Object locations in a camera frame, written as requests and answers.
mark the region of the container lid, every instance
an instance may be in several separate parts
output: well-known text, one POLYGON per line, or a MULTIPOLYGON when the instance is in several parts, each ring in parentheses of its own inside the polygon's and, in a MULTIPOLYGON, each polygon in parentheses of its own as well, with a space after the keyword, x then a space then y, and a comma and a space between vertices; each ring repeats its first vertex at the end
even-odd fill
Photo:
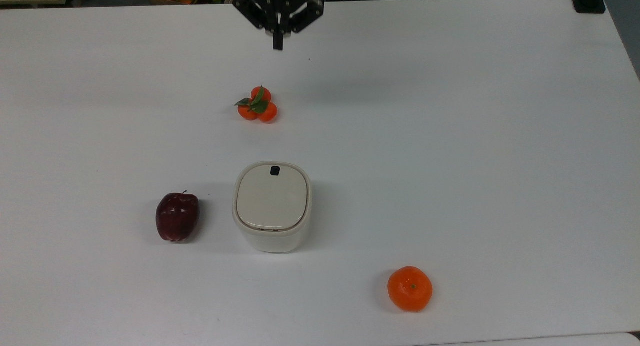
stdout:
POLYGON ((286 230, 307 211, 307 181, 295 168, 258 165, 240 180, 237 213, 245 225, 263 230, 286 230))

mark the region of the orange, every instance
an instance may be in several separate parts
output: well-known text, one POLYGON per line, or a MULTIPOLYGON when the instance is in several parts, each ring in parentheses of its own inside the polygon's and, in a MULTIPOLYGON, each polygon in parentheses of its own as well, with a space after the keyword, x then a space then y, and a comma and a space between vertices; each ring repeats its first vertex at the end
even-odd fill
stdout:
MULTIPOLYGON (((256 96, 258 96, 258 93, 260 92, 260 88, 261 88, 261 87, 262 87, 262 86, 256 86, 256 87, 254 87, 254 89, 251 91, 251 100, 252 100, 252 101, 256 98, 256 96)), ((261 100, 267 100, 268 102, 270 102, 270 101, 272 100, 272 99, 271 99, 271 98, 272 98, 272 93, 271 93, 269 90, 267 90, 267 88, 266 88, 266 87, 262 87, 262 89, 265 89, 265 90, 264 90, 264 95, 262 96, 262 99, 261 99, 261 100)))
POLYGON ((427 306, 434 294, 429 276, 415 266, 396 270, 386 285, 389 298, 404 311, 418 312, 427 306))
POLYGON ((240 105, 238 106, 238 112, 240 115, 247 120, 255 120, 258 118, 258 113, 254 112, 249 108, 249 105, 240 105))
POLYGON ((265 110, 265 112, 263 112, 262 114, 258 114, 258 119, 264 121, 265 123, 268 123, 269 121, 272 121, 277 114, 278 107, 276 107, 276 104, 270 102, 269 105, 267 105, 267 109, 265 110))

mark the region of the white plastic box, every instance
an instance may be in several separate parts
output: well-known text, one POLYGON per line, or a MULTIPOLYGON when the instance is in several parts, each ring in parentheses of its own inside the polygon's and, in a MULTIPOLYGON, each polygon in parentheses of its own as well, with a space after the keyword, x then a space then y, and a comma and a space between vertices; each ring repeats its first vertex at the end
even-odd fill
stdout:
POLYGON ((301 168, 257 162, 235 183, 233 219, 254 248, 285 253, 307 236, 312 199, 311 181, 301 168))

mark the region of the black mount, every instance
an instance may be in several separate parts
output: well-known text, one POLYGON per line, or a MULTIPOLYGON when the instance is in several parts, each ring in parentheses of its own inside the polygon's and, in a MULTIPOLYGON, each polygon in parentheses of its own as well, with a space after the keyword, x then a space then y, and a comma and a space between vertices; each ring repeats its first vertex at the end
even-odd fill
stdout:
POLYGON ((284 37, 301 32, 325 12, 324 0, 233 0, 235 8, 258 29, 273 36, 274 50, 282 50, 284 37))
POLYGON ((573 0, 573 7, 580 14, 604 14, 604 0, 573 0))

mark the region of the orange fruit cluster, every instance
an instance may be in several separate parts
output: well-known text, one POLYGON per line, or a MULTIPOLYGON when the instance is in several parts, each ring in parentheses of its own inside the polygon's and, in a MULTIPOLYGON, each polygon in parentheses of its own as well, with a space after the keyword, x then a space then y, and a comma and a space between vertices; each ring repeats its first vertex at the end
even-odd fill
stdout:
POLYGON ((238 113, 247 120, 260 119, 265 123, 272 121, 278 114, 278 107, 272 103, 272 93, 263 86, 254 87, 251 98, 244 98, 237 103, 238 113))

